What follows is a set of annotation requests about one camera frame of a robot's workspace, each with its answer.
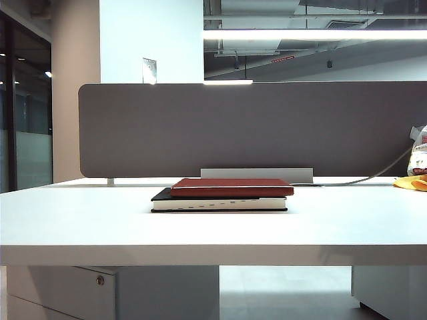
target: white drawer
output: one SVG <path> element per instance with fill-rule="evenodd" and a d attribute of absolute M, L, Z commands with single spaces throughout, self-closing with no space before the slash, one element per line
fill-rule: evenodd
<path fill-rule="evenodd" d="M 8 296 L 7 320 L 76 320 L 77 318 L 65 315 L 41 305 Z"/>
<path fill-rule="evenodd" d="M 8 267 L 7 292 L 80 319 L 115 319 L 113 275 L 78 267 Z"/>

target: fluorescent light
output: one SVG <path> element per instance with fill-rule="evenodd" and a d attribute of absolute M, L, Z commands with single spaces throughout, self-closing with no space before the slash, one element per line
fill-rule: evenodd
<path fill-rule="evenodd" d="M 426 40 L 427 30 L 309 30 L 309 29 L 222 29 L 204 30 L 204 39 L 227 40 L 307 40 L 307 41 L 339 41 L 356 40 Z"/>
<path fill-rule="evenodd" d="M 254 80 L 207 80 L 204 85 L 250 85 Z"/>

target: yellow cloth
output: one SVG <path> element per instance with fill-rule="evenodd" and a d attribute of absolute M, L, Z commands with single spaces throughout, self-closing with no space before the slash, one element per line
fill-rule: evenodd
<path fill-rule="evenodd" d="M 404 189 L 427 191 L 427 175 L 414 175 L 412 177 L 399 178 L 393 183 L 393 186 Z"/>

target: tile floor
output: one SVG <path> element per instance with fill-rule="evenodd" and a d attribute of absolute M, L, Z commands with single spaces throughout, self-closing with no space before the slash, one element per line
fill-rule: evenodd
<path fill-rule="evenodd" d="M 350 295 L 350 267 L 220 269 L 221 320 L 384 320 Z M 6 320 L 0 267 L 0 320 Z"/>

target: cable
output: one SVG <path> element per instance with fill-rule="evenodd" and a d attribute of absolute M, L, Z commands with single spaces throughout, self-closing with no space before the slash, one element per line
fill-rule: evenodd
<path fill-rule="evenodd" d="M 343 183 L 291 183 L 291 185 L 294 187 L 303 187 L 303 186 L 306 186 L 306 187 L 343 187 L 346 185 L 353 185 L 355 183 L 366 181 L 366 180 L 369 180 L 369 179 L 372 179 L 372 178 L 375 178 L 375 177 L 382 175 L 384 172 L 386 172 L 391 167 L 393 167 L 395 164 L 397 164 L 397 162 L 399 162 L 399 160 L 401 160 L 401 158 L 403 158 L 409 152 L 411 152 L 411 150 L 412 150 L 412 146 L 411 146 L 411 148 L 406 150 L 403 154 L 401 154 L 401 156 L 399 156 L 399 158 L 394 160 L 389 166 L 387 166 L 386 168 L 384 168 L 380 172 L 377 172 L 376 174 L 371 175 L 370 177 L 367 177 L 367 178 L 363 178 L 363 179 L 359 179 L 359 180 L 355 180 L 355 181 L 343 182 Z"/>

